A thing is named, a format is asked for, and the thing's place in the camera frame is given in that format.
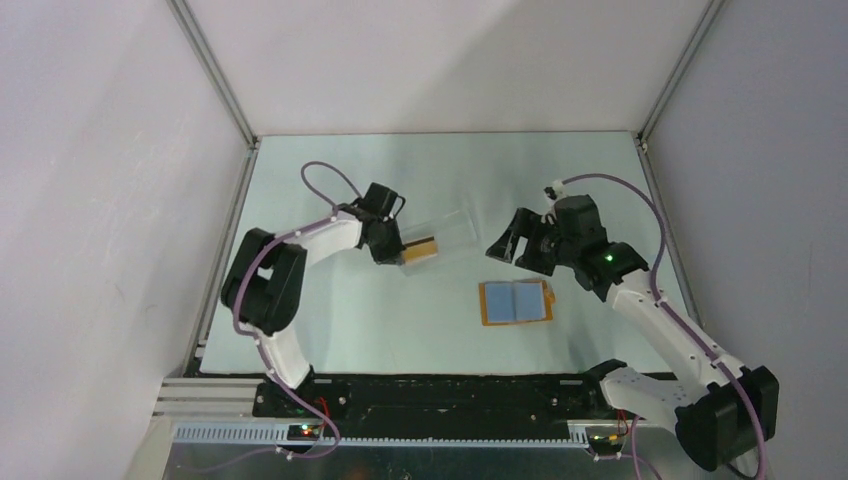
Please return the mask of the gold credit card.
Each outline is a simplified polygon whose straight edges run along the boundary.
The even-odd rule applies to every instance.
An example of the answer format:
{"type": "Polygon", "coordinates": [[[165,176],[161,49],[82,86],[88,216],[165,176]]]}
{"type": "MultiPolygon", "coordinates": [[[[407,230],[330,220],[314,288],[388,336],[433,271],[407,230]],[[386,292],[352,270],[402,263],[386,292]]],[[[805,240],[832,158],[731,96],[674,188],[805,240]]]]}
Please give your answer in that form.
{"type": "Polygon", "coordinates": [[[434,236],[420,238],[404,245],[402,264],[412,265],[436,257],[439,253],[438,243],[434,236]]]}

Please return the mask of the clear plastic card box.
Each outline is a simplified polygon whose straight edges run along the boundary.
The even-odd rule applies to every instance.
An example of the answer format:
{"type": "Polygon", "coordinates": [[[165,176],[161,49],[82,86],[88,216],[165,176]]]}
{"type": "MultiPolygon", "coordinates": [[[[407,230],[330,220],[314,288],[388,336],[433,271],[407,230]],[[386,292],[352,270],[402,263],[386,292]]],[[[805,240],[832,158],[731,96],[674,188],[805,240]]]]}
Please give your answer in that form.
{"type": "Polygon", "coordinates": [[[436,257],[412,265],[400,265],[400,270],[407,276],[452,265],[474,255],[479,249],[478,229],[468,209],[459,209],[442,217],[405,227],[400,234],[404,245],[420,238],[434,236],[439,247],[436,257]]]}

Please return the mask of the orange card holder wallet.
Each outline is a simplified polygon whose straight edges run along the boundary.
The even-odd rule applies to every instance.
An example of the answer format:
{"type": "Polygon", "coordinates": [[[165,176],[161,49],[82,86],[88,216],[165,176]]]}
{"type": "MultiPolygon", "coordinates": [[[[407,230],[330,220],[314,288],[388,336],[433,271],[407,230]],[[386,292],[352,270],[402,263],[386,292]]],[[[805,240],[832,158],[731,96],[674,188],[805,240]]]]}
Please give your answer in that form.
{"type": "Polygon", "coordinates": [[[489,281],[478,286],[483,326],[552,321],[556,296],[542,279],[489,281]]]}

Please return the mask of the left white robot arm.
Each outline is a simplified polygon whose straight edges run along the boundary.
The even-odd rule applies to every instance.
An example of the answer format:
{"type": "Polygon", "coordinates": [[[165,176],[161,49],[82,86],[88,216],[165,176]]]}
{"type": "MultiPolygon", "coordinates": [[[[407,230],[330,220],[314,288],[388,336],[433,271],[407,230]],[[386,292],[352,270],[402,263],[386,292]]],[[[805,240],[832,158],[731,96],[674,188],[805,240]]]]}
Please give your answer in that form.
{"type": "Polygon", "coordinates": [[[331,256],[366,248],[378,265],[399,265],[406,247],[397,216],[404,196],[373,183],[362,197],[334,206],[329,215],[284,233],[261,228],[243,237],[225,277],[220,300],[237,334],[254,342],[267,375],[282,385],[277,402],[292,416],[316,403],[304,382],[313,371],[295,332],[307,269],[331,256]]]}

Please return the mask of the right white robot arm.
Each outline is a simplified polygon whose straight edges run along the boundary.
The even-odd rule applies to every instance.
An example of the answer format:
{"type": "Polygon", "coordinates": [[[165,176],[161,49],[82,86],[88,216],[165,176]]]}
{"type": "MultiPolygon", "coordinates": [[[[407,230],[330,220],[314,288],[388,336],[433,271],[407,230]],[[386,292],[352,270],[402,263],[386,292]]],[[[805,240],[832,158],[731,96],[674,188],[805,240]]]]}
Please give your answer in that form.
{"type": "Polygon", "coordinates": [[[622,361],[589,370],[581,392],[585,411],[606,418],[625,410],[672,432],[700,468],[714,471],[761,449],[776,433],[779,382],[720,347],[691,318],[678,313],[652,280],[646,260],[612,242],[588,195],[565,196],[538,214],[516,210],[489,258],[550,276],[567,267],[578,284],[629,319],[675,378],[661,381],[622,361]]]}

